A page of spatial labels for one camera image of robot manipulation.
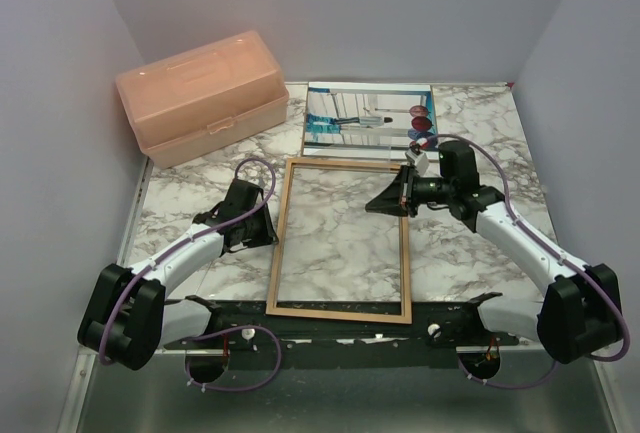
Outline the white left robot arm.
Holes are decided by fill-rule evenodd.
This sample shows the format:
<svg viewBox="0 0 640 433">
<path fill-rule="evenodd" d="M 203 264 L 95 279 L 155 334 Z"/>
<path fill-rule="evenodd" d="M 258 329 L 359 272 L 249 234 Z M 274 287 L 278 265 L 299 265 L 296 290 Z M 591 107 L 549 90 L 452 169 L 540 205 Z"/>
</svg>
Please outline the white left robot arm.
<svg viewBox="0 0 640 433">
<path fill-rule="evenodd" d="M 278 243 L 268 201 L 271 189 L 235 178 L 226 196 L 198 213 L 174 242 L 129 267 L 111 263 L 99 273 L 80 322 L 77 341 L 106 365 L 136 371 L 167 343 L 189 337 L 201 348 L 214 346 L 220 321 L 199 299 L 168 296 L 201 267 L 236 247 Z"/>
</svg>

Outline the pink plastic storage box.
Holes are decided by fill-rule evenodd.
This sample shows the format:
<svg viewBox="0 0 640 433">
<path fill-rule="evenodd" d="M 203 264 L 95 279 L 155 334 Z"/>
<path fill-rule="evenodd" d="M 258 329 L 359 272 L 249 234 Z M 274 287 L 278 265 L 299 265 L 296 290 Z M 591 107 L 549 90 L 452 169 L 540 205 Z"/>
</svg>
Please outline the pink plastic storage box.
<svg viewBox="0 0 640 433">
<path fill-rule="evenodd" d="M 285 122 L 281 67 L 255 31 L 117 76 L 139 148 L 174 167 Z"/>
</svg>

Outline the photo print with balloons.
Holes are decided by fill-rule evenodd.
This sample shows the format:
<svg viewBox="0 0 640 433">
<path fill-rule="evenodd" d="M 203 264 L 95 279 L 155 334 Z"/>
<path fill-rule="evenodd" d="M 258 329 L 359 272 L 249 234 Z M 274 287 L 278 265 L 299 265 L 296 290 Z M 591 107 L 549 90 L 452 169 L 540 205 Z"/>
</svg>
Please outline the photo print with balloons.
<svg viewBox="0 0 640 433">
<path fill-rule="evenodd" d="M 308 157 L 403 161 L 417 145 L 435 160 L 438 133 L 426 83 L 311 82 L 301 154 Z"/>
</svg>

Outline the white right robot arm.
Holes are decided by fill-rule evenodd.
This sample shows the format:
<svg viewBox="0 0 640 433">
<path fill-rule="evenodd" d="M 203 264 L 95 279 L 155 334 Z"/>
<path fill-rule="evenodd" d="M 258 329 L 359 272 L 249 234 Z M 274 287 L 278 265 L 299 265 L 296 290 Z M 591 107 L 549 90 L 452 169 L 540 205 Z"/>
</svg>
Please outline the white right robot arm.
<svg viewBox="0 0 640 433">
<path fill-rule="evenodd" d="M 413 145 L 392 183 L 366 204 L 366 212 L 414 217 L 421 206 L 446 209 L 509 257 L 543 297 L 541 302 L 520 303 L 488 296 L 461 318 L 462 337 L 480 345 L 496 332 L 511 333 L 541 343 L 561 364 L 582 357 L 599 362 L 624 358 L 631 334 L 616 273 L 605 264 L 587 264 L 540 233 L 516 211 L 507 183 L 500 189 L 482 184 L 477 155 L 497 162 L 483 147 L 453 134 L 436 138 L 439 176 L 427 176 L 425 152 Z M 601 355 L 614 344 L 620 346 L 617 353 Z"/>
</svg>

